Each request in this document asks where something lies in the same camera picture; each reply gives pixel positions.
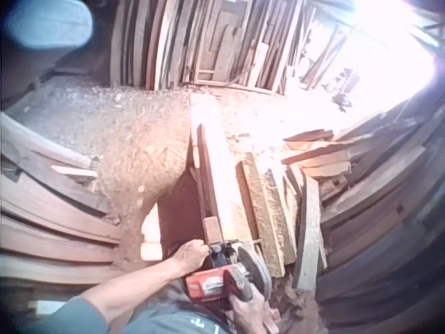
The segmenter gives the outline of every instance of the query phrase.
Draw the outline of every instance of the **wooden plank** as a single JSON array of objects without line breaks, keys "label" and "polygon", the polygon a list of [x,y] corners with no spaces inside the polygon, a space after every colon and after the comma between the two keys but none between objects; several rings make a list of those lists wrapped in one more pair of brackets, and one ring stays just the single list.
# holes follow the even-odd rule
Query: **wooden plank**
[{"label": "wooden plank", "polygon": [[113,25],[110,52],[110,86],[117,87],[122,84],[122,45],[124,38],[124,19],[126,1],[120,1]]},{"label": "wooden plank", "polygon": [[191,114],[199,115],[208,183],[213,186],[212,216],[220,221],[225,240],[252,240],[236,182],[234,158],[229,151],[220,120],[219,104],[213,95],[191,94]]},{"label": "wooden plank", "polygon": [[0,123],[2,136],[12,136],[15,141],[34,152],[78,168],[88,169],[90,167],[90,158],[49,141],[27,127],[15,122],[5,113],[1,113]]},{"label": "wooden plank", "polygon": [[55,196],[25,173],[18,183],[1,175],[3,211],[50,230],[91,240],[118,244],[122,231],[111,224],[76,209]]},{"label": "wooden plank", "polygon": [[68,264],[3,254],[0,277],[66,285],[96,285],[123,274],[109,265]]},{"label": "wooden plank", "polygon": [[271,86],[271,88],[272,88],[271,90],[273,92],[276,92],[278,90],[278,85],[280,84],[280,81],[283,76],[284,66],[286,65],[287,59],[289,57],[289,50],[291,48],[293,34],[295,33],[295,29],[297,27],[298,17],[300,16],[302,3],[303,3],[302,0],[296,1],[294,12],[293,12],[293,17],[291,20],[289,30],[286,33],[286,38],[285,38],[283,50],[281,53],[281,57],[279,59],[278,67],[277,67],[276,72],[274,72],[272,74],[272,76],[274,76],[273,83]]},{"label": "wooden plank", "polygon": [[283,141],[330,141],[333,136],[332,130],[315,129],[285,138]]},{"label": "wooden plank", "polygon": [[3,137],[1,144],[1,155],[35,180],[97,215],[109,212],[106,198],[89,192],[70,178],[57,173],[32,151],[18,144],[12,144],[8,137]]},{"label": "wooden plank", "polygon": [[320,196],[318,182],[305,176],[302,221],[298,237],[298,258],[292,287],[315,293],[320,257]]},{"label": "wooden plank", "polygon": [[158,90],[161,87],[162,69],[164,61],[166,61],[166,55],[169,52],[168,32],[170,25],[174,21],[177,11],[178,0],[166,0],[165,9],[162,17],[161,30],[159,31],[158,48],[156,55],[156,67],[154,71],[154,90]]},{"label": "wooden plank", "polygon": [[209,245],[224,241],[218,217],[204,218],[202,220],[202,227],[204,228],[206,244]]},{"label": "wooden plank", "polygon": [[87,183],[97,179],[97,173],[89,169],[51,166],[57,173],[68,176],[77,183]]},{"label": "wooden plank", "polygon": [[221,48],[216,57],[215,73],[212,76],[214,81],[228,82],[230,70],[233,65],[235,48],[241,30],[234,29],[233,26],[226,26],[222,37]]},{"label": "wooden plank", "polygon": [[1,248],[51,260],[74,262],[113,262],[114,250],[90,242],[40,230],[1,215]]},{"label": "wooden plank", "polygon": [[264,61],[266,60],[266,54],[269,50],[269,46],[264,43],[259,43],[257,47],[257,53],[254,58],[254,67],[250,71],[248,79],[248,87],[255,87],[259,78],[259,73],[263,67]]},{"label": "wooden plank", "polygon": [[150,16],[150,0],[139,0],[133,44],[133,81],[135,87],[141,87],[144,84],[148,53],[148,41],[145,34],[148,35],[150,30]]},{"label": "wooden plank", "polygon": [[277,221],[270,207],[270,196],[264,187],[265,182],[261,181],[265,175],[261,176],[258,169],[258,156],[255,156],[255,153],[245,153],[243,169],[249,186],[266,266],[272,277],[283,277],[285,274],[282,250],[284,244],[277,234]]},{"label": "wooden plank", "polygon": [[163,22],[165,3],[167,1],[168,0],[158,0],[156,11],[154,12],[147,55],[147,71],[145,73],[145,88],[148,90],[154,89],[154,78],[156,73],[157,54],[159,50],[161,22]]},{"label": "wooden plank", "polygon": [[324,166],[317,166],[311,168],[303,168],[303,172],[314,179],[321,179],[323,177],[333,177],[338,175],[350,174],[350,162],[339,162],[336,164],[329,164]]},{"label": "wooden plank", "polygon": [[168,87],[176,88],[179,83],[179,75],[183,68],[184,43],[192,7],[193,0],[184,0],[173,44],[172,60],[170,62],[170,71],[168,72]]},{"label": "wooden plank", "polygon": [[321,215],[323,228],[330,228],[359,213],[400,184],[426,157],[419,146],[402,150],[375,170],[368,178],[345,192]]},{"label": "wooden plank", "polygon": [[350,161],[348,150],[342,150],[334,153],[319,155],[311,159],[296,162],[302,168],[312,168],[329,164],[339,164],[341,162]]}]

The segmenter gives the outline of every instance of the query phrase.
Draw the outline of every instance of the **gray sleeve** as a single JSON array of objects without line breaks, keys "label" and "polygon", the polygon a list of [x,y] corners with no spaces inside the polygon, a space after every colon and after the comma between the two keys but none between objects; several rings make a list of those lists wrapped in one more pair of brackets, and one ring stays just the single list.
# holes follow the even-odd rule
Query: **gray sleeve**
[{"label": "gray sleeve", "polygon": [[26,328],[23,333],[107,334],[108,325],[95,306],[81,297],[76,297],[48,318]]}]

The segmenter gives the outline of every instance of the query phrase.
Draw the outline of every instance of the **hand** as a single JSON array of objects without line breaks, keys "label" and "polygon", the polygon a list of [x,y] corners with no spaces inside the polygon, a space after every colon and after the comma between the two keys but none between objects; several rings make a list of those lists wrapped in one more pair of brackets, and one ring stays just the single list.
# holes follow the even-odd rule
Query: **hand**
[{"label": "hand", "polygon": [[171,260],[181,276],[185,276],[201,268],[208,255],[209,247],[202,240],[192,240],[179,247]]},{"label": "hand", "polygon": [[244,303],[236,296],[229,296],[230,303],[234,309],[234,321],[242,327],[247,334],[266,334],[263,327],[263,317],[265,311],[264,296],[252,283],[253,298]]}]

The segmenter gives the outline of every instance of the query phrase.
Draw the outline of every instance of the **dark wooden board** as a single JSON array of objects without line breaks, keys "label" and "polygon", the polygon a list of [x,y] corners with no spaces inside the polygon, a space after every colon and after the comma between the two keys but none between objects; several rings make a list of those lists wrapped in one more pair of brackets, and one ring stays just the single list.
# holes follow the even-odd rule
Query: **dark wooden board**
[{"label": "dark wooden board", "polygon": [[133,44],[133,82],[135,87],[141,87],[145,80],[147,66],[148,35],[150,22],[150,0],[139,0]]},{"label": "dark wooden board", "polygon": [[111,247],[54,234],[4,215],[1,215],[1,247],[5,251],[50,260],[103,263],[115,260]]},{"label": "dark wooden board", "polygon": [[302,199],[298,258],[295,263],[293,288],[315,292],[320,257],[320,196],[318,182],[305,176]]},{"label": "dark wooden board", "polygon": [[1,155],[41,184],[70,199],[78,206],[102,216],[109,212],[106,198],[89,192],[70,178],[57,173],[35,153],[17,143],[12,143],[7,137],[2,138]]},{"label": "dark wooden board", "polygon": [[358,214],[399,185],[426,157],[425,148],[402,150],[381,165],[364,181],[345,192],[321,215],[323,228],[331,228]]},{"label": "dark wooden board", "polygon": [[124,272],[109,265],[68,264],[16,255],[0,257],[0,277],[64,285],[96,285]]},{"label": "dark wooden board", "polygon": [[124,19],[126,1],[120,1],[113,25],[110,51],[110,86],[118,87],[122,84],[122,46],[124,39]]},{"label": "dark wooden board", "polygon": [[120,228],[100,221],[60,199],[28,175],[22,173],[18,183],[1,176],[1,207],[50,230],[75,237],[118,244]]}]

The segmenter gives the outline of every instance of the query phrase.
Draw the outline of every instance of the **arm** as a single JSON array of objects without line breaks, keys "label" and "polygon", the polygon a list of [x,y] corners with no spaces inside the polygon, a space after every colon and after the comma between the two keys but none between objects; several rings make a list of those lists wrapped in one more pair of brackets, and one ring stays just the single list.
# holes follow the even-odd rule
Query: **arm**
[{"label": "arm", "polygon": [[93,287],[81,297],[93,304],[108,324],[182,276],[198,270],[209,254],[202,240],[184,244],[170,259]]}]

